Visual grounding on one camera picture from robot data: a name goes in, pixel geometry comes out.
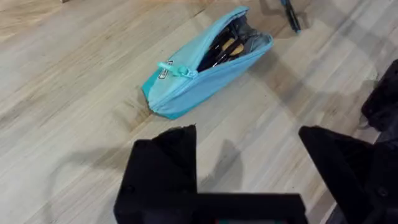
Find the zipper tab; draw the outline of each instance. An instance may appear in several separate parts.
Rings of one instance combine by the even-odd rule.
[[[159,62],[157,64],[160,68],[166,69],[170,71],[173,75],[178,76],[178,77],[185,77],[185,78],[195,78],[198,75],[197,71],[192,71],[186,66],[175,66],[175,65],[169,65],[164,62]]]

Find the wood grain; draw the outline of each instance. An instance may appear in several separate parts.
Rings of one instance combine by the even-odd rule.
[[[391,0],[294,0],[300,35],[269,0],[10,2],[1,9],[20,19],[0,24],[0,223],[115,223],[133,142],[193,123],[201,192],[298,192],[320,223],[333,200],[298,128],[373,141],[359,109],[398,56]],[[156,63],[241,4],[272,50],[185,116],[152,114],[140,86]]]

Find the label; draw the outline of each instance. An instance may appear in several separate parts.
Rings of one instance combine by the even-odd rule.
[[[166,61],[166,63],[167,63],[168,65],[172,65],[172,64],[173,64],[173,61],[172,61],[172,60],[168,60],[168,61]],[[164,68],[163,68],[163,70],[161,71],[161,73],[160,73],[160,75],[159,75],[159,78],[160,78],[160,79],[165,79],[165,78],[167,77],[167,74],[169,74],[169,71],[168,71],[167,69],[164,69]]]

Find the black pen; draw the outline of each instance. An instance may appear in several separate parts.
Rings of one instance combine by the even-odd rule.
[[[280,1],[282,5],[285,7],[287,20],[289,21],[291,28],[297,34],[301,33],[300,23],[299,20],[297,19],[296,13],[294,12],[292,3],[290,3],[290,0],[280,0]]]

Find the pencil case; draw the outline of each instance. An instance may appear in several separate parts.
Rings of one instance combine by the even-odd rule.
[[[246,22],[247,7],[237,7],[196,36],[159,68],[143,84],[149,108],[168,119],[176,119],[205,101],[218,90],[244,73],[273,44],[272,36],[252,29]],[[214,39],[227,26],[237,27],[245,40],[243,51],[233,60],[198,72]]]

